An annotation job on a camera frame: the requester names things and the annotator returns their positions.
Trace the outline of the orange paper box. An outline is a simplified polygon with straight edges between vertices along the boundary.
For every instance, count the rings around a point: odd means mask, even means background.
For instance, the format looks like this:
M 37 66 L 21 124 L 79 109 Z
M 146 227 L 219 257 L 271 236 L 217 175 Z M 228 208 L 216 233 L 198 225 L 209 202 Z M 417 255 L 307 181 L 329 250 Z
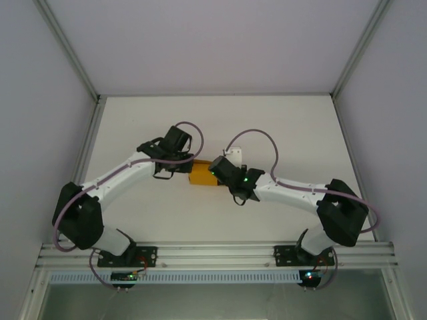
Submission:
M 193 162 L 191 172 L 188 174 L 191 185 L 220 186 L 218 179 L 208 170 L 211 161 L 196 159 Z

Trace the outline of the controller board with green light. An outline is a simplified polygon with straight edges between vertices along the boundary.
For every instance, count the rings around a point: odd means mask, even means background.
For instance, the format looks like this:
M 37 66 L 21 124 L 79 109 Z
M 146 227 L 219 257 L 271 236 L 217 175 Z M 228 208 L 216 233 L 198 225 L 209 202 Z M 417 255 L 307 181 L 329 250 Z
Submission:
M 322 271 L 299 270 L 300 282 L 298 285 L 306 289 L 317 289 L 325 274 Z
M 138 280 L 138 275 L 130 272 L 112 272 L 110 282 L 118 291 L 129 291 L 135 286 Z

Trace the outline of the aluminium mounting rail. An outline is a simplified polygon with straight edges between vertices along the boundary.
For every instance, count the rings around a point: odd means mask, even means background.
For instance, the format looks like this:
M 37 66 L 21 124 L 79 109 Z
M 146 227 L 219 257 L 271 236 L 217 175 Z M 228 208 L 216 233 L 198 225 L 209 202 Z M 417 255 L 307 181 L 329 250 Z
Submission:
M 142 243 L 157 247 L 156 271 L 169 270 L 264 270 L 297 269 L 277 267 L 274 258 L 276 245 L 290 242 L 231 242 L 231 243 Z M 335 265 L 341 269 L 383 269 L 397 267 L 393 244 L 361 241 L 355 247 L 335 246 L 338 256 Z M 53 245 L 43 245 L 35 267 L 45 270 L 86 270 L 90 250 L 63 253 Z

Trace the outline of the aluminium side rail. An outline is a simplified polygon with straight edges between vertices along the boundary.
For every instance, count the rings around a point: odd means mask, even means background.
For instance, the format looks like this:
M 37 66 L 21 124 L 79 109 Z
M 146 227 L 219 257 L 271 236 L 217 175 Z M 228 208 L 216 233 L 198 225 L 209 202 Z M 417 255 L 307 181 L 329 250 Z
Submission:
M 86 176 L 87 166 L 93 151 L 97 132 L 99 131 L 106 101 L 107 97 L 105 95 L 100 95 L 89 116 L 89 121 L 83 134 L 83 141 L 79 148 L 77 159 L 71 174 L 71 181 L 77 185 L 83 183 Z

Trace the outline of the aluminium frame post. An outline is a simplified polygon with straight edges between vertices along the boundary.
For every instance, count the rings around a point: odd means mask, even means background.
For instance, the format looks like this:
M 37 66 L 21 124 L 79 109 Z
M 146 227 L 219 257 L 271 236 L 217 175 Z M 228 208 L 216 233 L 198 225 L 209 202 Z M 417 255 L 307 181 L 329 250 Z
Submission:
M 368 22 L 366 23 L 361 35 L 354 45 L 354 48 L 352 49 L 352 52 L 350 53 L 350 56 L 348 57 L 348 60 L 346 61 L 346 64 L 344 65 L 344 68 L 342 69 L 336 84 L 334 85 L 334 88 L 330 92 L 330 96 L 334 103 L 340 98 L 342 92 L 348 84 L 348 81 L 356 70 L 394 1 L 395 0 L 377 0 Z
M 32 2 L 36 6 L 39 14 L 55 38 L 58 46 L 62 50 L 74 73 L 77 75 L 77 78 L 80 80 L 91 99 L 97 103 L 99 101 L 99 93 L 91 82 L 47 0 L 32 0 Z

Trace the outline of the aluminium frame leg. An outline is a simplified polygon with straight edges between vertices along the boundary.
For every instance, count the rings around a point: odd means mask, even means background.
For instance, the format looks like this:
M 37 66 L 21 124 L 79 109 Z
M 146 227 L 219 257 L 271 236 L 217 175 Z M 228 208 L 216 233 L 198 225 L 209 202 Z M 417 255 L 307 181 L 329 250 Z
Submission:
M 36 269 L 29 283 L 18 320 L 37 320 L 47 292 L 51 273 Z
M 409 290 L 399 268 L 383 268 L 382 276 L 396 320 L 416 320 Z

